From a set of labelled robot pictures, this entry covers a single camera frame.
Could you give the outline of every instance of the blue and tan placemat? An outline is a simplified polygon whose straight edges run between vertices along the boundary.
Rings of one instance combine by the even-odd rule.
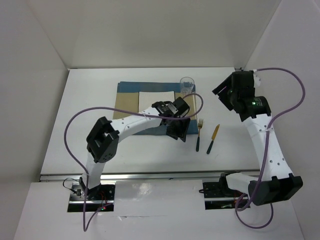
[[[122,109],[134,113],[138,113],[139,109],[139,92],[174,92],[174,97],[182,97],[180,93],[180,84],[172,82],[133,82],[133,81],[121,81],[118,83],[115,108]],[[184,99],[190,106],[188,115],[195,113],[196,103],[195,98],[190,96]],[[130,114],[122,112],[113,112],[113,119],[121,119],[129,116]],[[137,135],[166,135],[166,126],[158,126],[146,129],[137,133]],[[190,125],[187,134],[198,134],[197,118],[193,116],[190,121]]]

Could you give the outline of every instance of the knife handle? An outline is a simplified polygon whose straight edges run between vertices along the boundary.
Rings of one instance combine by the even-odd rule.
[[[197,152],[199,152],[199,145],[200,145],[200,137],[198,136],[198,139],[196,140],[196,148],[195,148]]]
[[[214,144],[214,141],[211,141],[208,150],[206,151],[206,154],[209,154],[211,149],[212,149],[212,145]]]

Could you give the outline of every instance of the clear glass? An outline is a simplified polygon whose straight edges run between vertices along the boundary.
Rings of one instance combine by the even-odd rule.
[[[188,76],[181,78],[180,80],[180,93],[185,96],[192,92],[195,86],[195,81]]]

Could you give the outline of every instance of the knife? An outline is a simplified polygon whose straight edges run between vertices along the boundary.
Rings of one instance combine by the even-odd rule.
[[[216,138],[216,136],[217,136],[219,127],[220,127],[220,124],[218,124],[218,125],[215,127],[215,130],[214,130],[214,132],[213,132],[213,134],[212,134],[212,137],[211,137],[212,141],[211,141],[211,143],[210,143],[210,145],[209,145],[208,150],[206,151],[206,154],[209,154],[210,151],[211,151],[211,149],[212,149],[212,145],[214,144],[214,140],[215,140],[215,138]]]

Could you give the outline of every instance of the cable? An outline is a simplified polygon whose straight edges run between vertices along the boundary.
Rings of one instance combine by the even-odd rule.
[[[64,188],[69,189],[69,190],[70,190],[71,192],[73,192],[74,194],[77,194],[77,191],[76,191],[76,190],[74,190],[74,189],[72,189],[72,188],[68,188],[68,187],[65,186],[65,181],[68,180],[68,179],[74,180],[74,181],[76,181],[76,182],[79,182],[79,180],[75,180],[75,179],[72,178],[72,177],[67,177],[67,178],[66,178],[65,180],[63,180],[63,182],[62,182],[62,186],[63,186]]]
[[[113,107],[107,107],[107,106],[96,106],[96,107],[90,107],[90,108],[86,108],[83,109],[79,112],[77,112],[75,115],[73,115],[73,117],[71,117],[71,119],[68,121],[68,123],[65,126],[64,129],[64,133],[63,133],[63,142],[64,142],[64,146],[66,151],[69,153],[69,155],[83,168],[83,170],[85,171],[86,174],[86,183],[85,183],[85,189],[84,189],[84,201],[83,201],[83,214],[82,214],[82,224],[83,224],[83,231],[86,232],[88,230],[89,224],[92,220],[92,218],[104,207],[112,204],[112,203],[107,203],[102,207],[99,207],[89,218],[89,221],[86,225],[86,204],[87,204],[87,195],[88,195],[88,185],[89,185],[89,172],[86,169],[86,167],[76,158],[76,156],[71,152],[69,145],[67,143],[67,132],[68,129],[70,127],[70,124],[73,122],[73,120],[79,116],[82,113],[91,111],[91,110],[111,110],[111,111],[116,111],[116,112],[120,112],[120,113],[125,113],[125,114],[131,114],[131,115],[136,115],[136,116],[140,116],[140,117],[148,117],[148,118],[156,118],[156,119],[164,119],[164,120],[172,120],[172,121],[177,121],[177,120],[186,120],[189,119],[195,115],[197,115],[201,109],[204,106],[204,99],[202,98],[202,96],[200,96],[198,93],[192,92],[188,95],[185,95],[183,97],[183,99],[185,99],[186,97],[189,97],[191,95],[195,95],[198,96],[201,100],[201,106],[199,108],[198,111],[196,111],[194,114],[191,114],[190,116],[185,116],[185,117],[167,117],[167,116],[157,116],[157,115],[149,115],[149,114],[141,114],[141,113],[136,113],[136,112],[132,112],[132,111],[126,111],[126,110],[121,110],[121,109],[117,109],[117,108],[113,108]]]
[[[279,70],[279,71],[283,71],[283,72],[291,74],[299,82],[299,84],[301,86],[301,90],[302,90],[302,97],[301,97],[300,101],[296,105],[294,105],[293,107],[291,107],[291,108],[289,108],[287,110],[284,110],[284,111],[278,113],[276,116],[274,116],[271,119],[271,121],[269,122],[269,124],[267,126],[267,129],[270,129],[271,125],[274,123],[274,121],[276,119],[278,119],[279,117],[281,117],[282,115],[284,115],[286,113],[291,112],[292,110],[295,110],[297,107],[299,107],[303,103],[303,101],[305,100],[305,97],[306,97],[306,89],[305,89],[305,86],[304,86],[303,82],[301,81],[301,79],[296,74],[294,74],[292,71],[287,70],[285,68],[267,67],[267,68],[257,69],[257,72],[262,72],[262,71],[267,71],[267,70]],[[260,170],[260,174],[259,174],[258,180],[256,182],[255,188],[254,188],[254,190],[252,192],[252,195],[251,195],[250,199],[247,201],[246,205],[244,205],[242,208],[238,208],[239,203],[242,201],[243,197],[246,195],[246,194],[243,193],[237,199],[237,201],[235,203],[235,214],[236,214],[237,218],[239,219],[239,221],[242,224],[244,224],[245,226],[247,226],[248,228],[251,228],[251,229],[262,229],[262,228],[268,226],[271,223],[271,221],[272,221],[272,219],[274,217],[274,207],[273,207],[272,203],[270,204],[270,206],[271,206],[271,217],[270,217],[269,221],[266,224],[262,225],[262,226],[250,226],[250,225],[246,224],[245,222],[243,222],[240,219],[239,215],[238,215],[238,212],[241,212],[241,211],[247,209],[250,206],[250,204],[253,202],[253,200],[255,199],[256,194],[258,192],[258,189],[259,189],[259,186],[260,186],[260,183],[262,181],[262,177],[263,177],[263,174],[264,174],[264,171],[265,171],[266,163],[267,163],[267,155],[268,155],[268,148],[269,148],[269,137],[270,137],[270,132],[267,131],[266,132],[266,138],[265,138],[265,147],[264,147],[264,154],[263,154],[263,161],[262,161],[262,165],[261,165],[261,170]]]

